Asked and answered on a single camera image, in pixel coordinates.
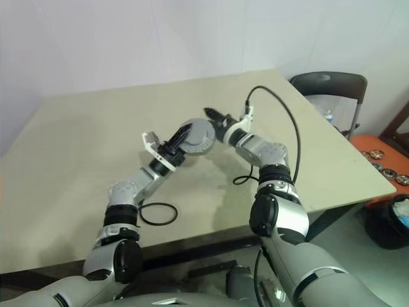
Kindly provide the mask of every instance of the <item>table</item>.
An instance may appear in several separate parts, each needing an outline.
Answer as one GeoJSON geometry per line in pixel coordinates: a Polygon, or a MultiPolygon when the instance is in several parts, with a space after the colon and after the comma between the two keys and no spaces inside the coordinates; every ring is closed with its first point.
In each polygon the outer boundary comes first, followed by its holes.
{"type": "MultiPolygon", "coordinates": [[[[182,122],[204,117],[204,107],[238,117],[249,90],[263,84],[288,103],[300,129],[298,193],[308,212],[393,193],[394,187],[276,70],[177,83],[134,86],[44,100],[1,161],[0,272],[83,259],[102,226],[107,190],[151,157],[141,133],[169,138],[182,122]]],[[[284,143],[294,168],[296,139],[283,108],[255,93],[252,131],[284,143]]],[[[140,223],[141,245],[154,246],[248,223],[257,184],[231,183],[249,171],[232,148],[216,144],[186,163],[149,201],[180,211],[168,226],[140,223]]],[[[150,219],[166,219],[155,209],[150,219]]]]}

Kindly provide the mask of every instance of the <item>black cable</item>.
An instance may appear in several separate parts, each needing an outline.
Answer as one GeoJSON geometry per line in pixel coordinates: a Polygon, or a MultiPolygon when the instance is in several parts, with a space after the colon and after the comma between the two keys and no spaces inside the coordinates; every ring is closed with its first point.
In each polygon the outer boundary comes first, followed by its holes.
{"type": "Polygon", "coordinates": [[[248,181],[248,179],[253,179],[255,181],[258,182],[258,179],[253,175],[253,165],[250,165],[250,173],[248,175],[243,175],[243,176],[238,176],[236,178],[233,179],[233,184],[235,185],[240,185],[240,184],[244,184],[245,182],[248,181]]]}
{"type": "Polygon", "coordinates": [[[298,125],[297,122],[294,119],[293,113],[291,113],[291,111],[288,109],[288,106],[286,105],[286,103],[283,101],[282,98],[280,98],[280,96],[278,96],[276,93],[274,93],[272,90],[270,90],[269,88],[267,88],[266,86],[263,85],[257,85],[255,86],[253,89],[251,89],[250,93],[247,96],[247,99],[245,101],[245,108],[248,109],[250,106],[250,97],[253,94],[253,92],[257,89],[262,89],[265,90],[266,92],[268,92],[269,94],[271,94],[273,97],[275,97],[280,104],[282,105],[282,107],[286,110],[288,116],[291,118],[291,121],[293,122],[293,126],[294,126],[294,130],[295,130],[295,135],[297,137],[297,160],[295,162],[295,170],[294,170],[294,177],[293,177],[293,183],[295,183],[297,181],[297,177],[298,177],[298,171],[300,169],[300,159],[301,159],[301,138],[300,138],[300,132],[298,131],[298,125]]]}
{"type": "Polygon", "coordinates": [[[139,211],[139,216],[141,217],[142,221],[144,221],[146,224],[148,225],[152,225],[152,226],[165,226],[165,225],[169,225],[171,223],[173,223],[177,218],[178,218],[178,209],[174,206],[171,205],[170,203],[147,203],[145,205],[141,205],[141,209],[139,211]],[[171,208],[174,211],[174,216],[166,221],[166,222],[162,222],[162,223],[156,223],[156,222],[152,222],[147,220],[143,215],[142,215],[142,209],[146,208],[146,207],[152,207],[152,206],[163,206],[163,207],[168,207],[171,208]]]}
{"type": "Polygon", "coordinates": [[[260,248],[257,254],[256,263],[254,264],[253,285],[254,285],[254,292],[256,293],[257,303],[260,307],[264,307],[263,301],[261,300],[260,291],[258,288],[258,265],[260,263],[261,254],[262,254],[262,249],[260,248]]]}

